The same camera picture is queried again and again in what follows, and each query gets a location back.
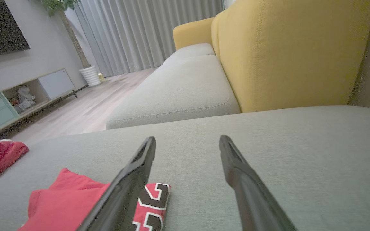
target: potted plant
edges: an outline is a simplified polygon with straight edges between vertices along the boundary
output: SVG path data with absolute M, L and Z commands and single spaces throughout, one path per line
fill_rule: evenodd
M 65 11 L 68 8 L 75 10 L 74 4 L 78 4 L 80 0 L 37 0 L 42 3 L 44 8 L 48 11 L 50 17 L 54 16 L 56 13 L 60 16 L 66 31 L 68 32 L 69 37 L 71 38 L 72 43 L 78 53 L 79 58 L 81 59 L 83 69 L 79 70 L 87 81 L 89 87 L 97 86 L 101 84 L 101 81 L 98 77 L 98 72 L 95 66 L 91 66 L 88 60 L 85 57 L 84 52 L 82 51 L 81 46 L 79 45 L 78 40 L 76 39 L 75 33 L 72 29 L 72 26 L 65 15 Z

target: printed number 23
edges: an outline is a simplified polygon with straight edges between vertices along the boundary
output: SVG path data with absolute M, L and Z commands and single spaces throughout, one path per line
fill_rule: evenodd
M 138 198 L 139 206 L 157 210 L 165 210 L 166 203 L 168 202 L 169 186 L 167 184 L 156 183 L 154 190 L 159 192 L 157 197 L 152 196 L 147 187 L 145 187 L 145 190 L 141 191 Z M 163 228 L 161 215 L 147 212 L 143 226 L 148 228 L 149 231 L 161 231 Z M 131 230 L 139 231 L 140 227 L 141 223 L 132 222 Z

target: white plant pot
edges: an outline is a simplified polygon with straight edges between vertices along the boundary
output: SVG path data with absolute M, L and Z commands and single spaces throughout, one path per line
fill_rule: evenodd
M 81 69 L 79 72 L 81 72 L 82 76 L 88 83 L 88 87 L 94 87 L 102 83 L 98 77 L 98 72 L 95 66 Z

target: tree trunk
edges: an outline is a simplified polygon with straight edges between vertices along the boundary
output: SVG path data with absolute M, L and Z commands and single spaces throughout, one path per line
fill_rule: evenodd
M 81 46 L 79 45 L 78 40 L 76 39 L 75 33 L 74 33 L 74 31 L 73 31 L 73 29 L 72 29 L 72 27 L 71 27 L 71 24 L 69 23 L 68 18 L 67 18 L 67 17 L 66 17 L 66 15 L 65 15 L 65 12 L 63 12 L 63 11 L 59 10 L 59 11 L 58 11 L 58 14 L 59 14 L 59 16 L 61 17 L 62 22 L 64 23 L 64 26 L 65 26 L 65 28 L 66 28 L 66 31 L 68 32 L 69 37 L 71 38 L 72 43 L 74 44 L 74 47 L 75 47 L 75 49 L 76 49 L 76 52 L 78 53 L 79 58 L 81 59 L 82 66 L 83 66 L 84 68 L 88 68 L 88 67 L 90 67 L 91 65 L 89 64 L 88 60 L 86 59 L 85 54 L 84 54 L 84 52 L 82 51 L 82 48 L 81 48 Z

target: green leaves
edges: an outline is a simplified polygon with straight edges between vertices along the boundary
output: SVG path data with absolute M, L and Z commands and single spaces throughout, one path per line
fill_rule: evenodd
M 54 16 L 57 11 L 66 11 L 69 8 L 75 9 L 74 4 L 81 0 L 36 0 L 44 6 L 49 16 Z

